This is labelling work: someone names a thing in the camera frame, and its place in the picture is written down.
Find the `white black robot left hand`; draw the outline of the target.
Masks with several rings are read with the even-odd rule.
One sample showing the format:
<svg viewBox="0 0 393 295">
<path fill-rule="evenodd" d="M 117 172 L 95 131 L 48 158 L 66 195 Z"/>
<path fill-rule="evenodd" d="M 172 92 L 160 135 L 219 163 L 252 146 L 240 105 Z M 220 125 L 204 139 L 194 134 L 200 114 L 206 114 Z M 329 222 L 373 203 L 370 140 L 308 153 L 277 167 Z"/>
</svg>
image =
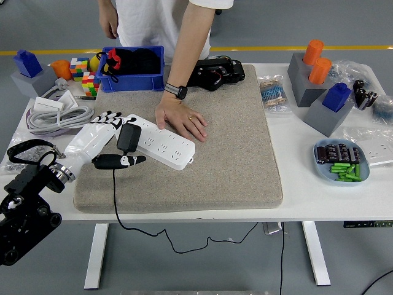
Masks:
<svg viewBox="0 0 393 295">
<path fill-rule="evenodd" d="M 143 155 L 131 155 L 136 151 L 141 127 L 134 117 L 123 117 L 120 112 L 106 111 L 83 126 L 64 151 L 58 170 L 67 182 L 74 181 L 82 167 L 92 163 L 99 170 L 119 170 L 143 163 Z M 117 138 L 121 154 L 103 154 L 101 151 L 110 140 Z"/>
</svg>

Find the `person's left hand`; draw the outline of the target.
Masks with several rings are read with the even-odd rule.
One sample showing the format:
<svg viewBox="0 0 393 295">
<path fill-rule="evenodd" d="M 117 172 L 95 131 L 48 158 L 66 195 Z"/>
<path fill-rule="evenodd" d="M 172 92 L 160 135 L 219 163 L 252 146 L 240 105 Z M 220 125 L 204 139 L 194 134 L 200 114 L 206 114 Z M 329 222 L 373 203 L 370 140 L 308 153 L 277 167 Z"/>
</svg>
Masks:
<svg viewBox="0 0 393 295">
<path fill-rule="evenodd" d="M 208 126 L 205 118 L 173 94 L 164 92 L 155 109 L 156 124 L 159 129 L 164 129 L 169 123 L 181 136 L 192 140 L 192 137 L 204 143 L 207 140 L 205 127 Z"/>
</svg>

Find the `person's right hand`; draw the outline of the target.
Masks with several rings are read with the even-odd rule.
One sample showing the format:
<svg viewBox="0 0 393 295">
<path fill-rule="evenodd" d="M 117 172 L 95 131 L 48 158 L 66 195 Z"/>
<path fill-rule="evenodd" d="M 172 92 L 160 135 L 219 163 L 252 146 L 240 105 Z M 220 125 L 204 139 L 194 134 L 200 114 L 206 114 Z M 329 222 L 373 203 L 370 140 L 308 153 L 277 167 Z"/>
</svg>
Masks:
<svg viewBox="0 0 393 295">
<path fill-rule="evenodd" d="M 101 11 L 99 13 L 99 24 L 101 25 L 101 29 L 107 38 L 118 38 L 118 16 L 116 11 Z"/>
</svg>

